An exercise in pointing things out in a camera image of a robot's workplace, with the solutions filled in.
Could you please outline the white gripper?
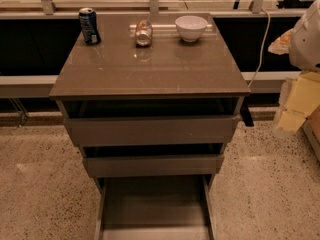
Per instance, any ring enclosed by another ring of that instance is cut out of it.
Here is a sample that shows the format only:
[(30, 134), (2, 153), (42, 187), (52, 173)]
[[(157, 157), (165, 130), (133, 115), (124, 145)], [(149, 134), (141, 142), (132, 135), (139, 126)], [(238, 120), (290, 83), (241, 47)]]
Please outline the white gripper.
[[(276, 55), (289, 53), (290, 63), (305, 71), (320, 71), (320, 19), (301, 18), (295, 27), (287, 30), (268, 51)], [(276, 129), (282, 134), (294, 134), (306, 119), (320, 106), (320, 75), (301, 73), (296, 79), (287, 79), (279, 98)]]

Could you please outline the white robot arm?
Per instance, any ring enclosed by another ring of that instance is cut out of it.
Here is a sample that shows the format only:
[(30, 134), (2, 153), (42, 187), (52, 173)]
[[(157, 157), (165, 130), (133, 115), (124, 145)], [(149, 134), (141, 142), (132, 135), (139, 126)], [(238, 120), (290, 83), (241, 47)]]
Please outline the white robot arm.
[(280, 138), (295, 134), (320, 105), (320, 0), (306, 10), (295, 26), (268, 47), (273, 54), (289, 55), (301, 70), (282, 84), (273, 133)]

